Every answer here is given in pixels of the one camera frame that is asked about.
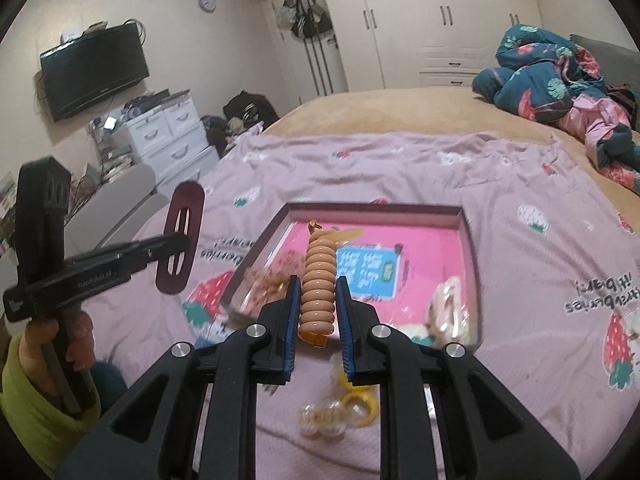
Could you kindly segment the yellow green sleeve forearm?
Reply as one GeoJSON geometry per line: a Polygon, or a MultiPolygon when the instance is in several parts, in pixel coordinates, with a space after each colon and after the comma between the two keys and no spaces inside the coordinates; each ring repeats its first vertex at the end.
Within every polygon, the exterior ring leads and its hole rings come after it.
{"type": "Polygon", "coordinates": [[[20,363],[20,344],[24,334],[10,342],[2,372],[1,411],[17,440],[48,479],[73,451],[101,416],[101,401],[78,419],[55,408],[29,381],[20,363]]]}

